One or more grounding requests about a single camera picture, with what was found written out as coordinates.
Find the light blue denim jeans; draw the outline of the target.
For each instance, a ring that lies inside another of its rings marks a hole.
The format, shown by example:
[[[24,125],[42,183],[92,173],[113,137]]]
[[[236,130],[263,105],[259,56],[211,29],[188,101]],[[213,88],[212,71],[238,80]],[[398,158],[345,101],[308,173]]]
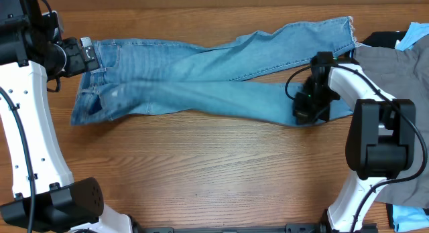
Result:
[[[308,64],[318,52],[355,48],[351,17],[290,23],[205,48],[155,39],[110,39],[93,46],[99,68],[82,75],[73,125],[142,114],[199,110],[294,127],[292,96],[299,83],[257,77]]]

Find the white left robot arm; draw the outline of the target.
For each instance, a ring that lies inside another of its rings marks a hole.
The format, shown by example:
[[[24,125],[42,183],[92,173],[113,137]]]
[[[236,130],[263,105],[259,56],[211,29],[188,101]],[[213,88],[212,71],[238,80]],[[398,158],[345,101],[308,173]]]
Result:
[[[1,123],[13,172],[13,201],[1,217],[28,232],[140,232],[103,200],[89,177],[75,181],[60,150],[48,82],[99,67],[91,40],[63,38],[46,0],[1,0]]]

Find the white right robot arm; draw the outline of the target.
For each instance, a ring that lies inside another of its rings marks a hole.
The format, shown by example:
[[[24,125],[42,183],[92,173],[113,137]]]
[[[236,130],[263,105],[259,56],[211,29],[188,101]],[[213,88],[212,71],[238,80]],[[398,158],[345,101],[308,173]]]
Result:
[[[376,232],[363,218],[387,185],[414,160],[416,107],[376,86],[353,58],[318,52],[311,74],[297,91],[286,90],[299,125],[327,122],[333,102],[344,100],[353,117],[345,145],[349,176],[333,204],[316,224],[288,224],[286,232]]]

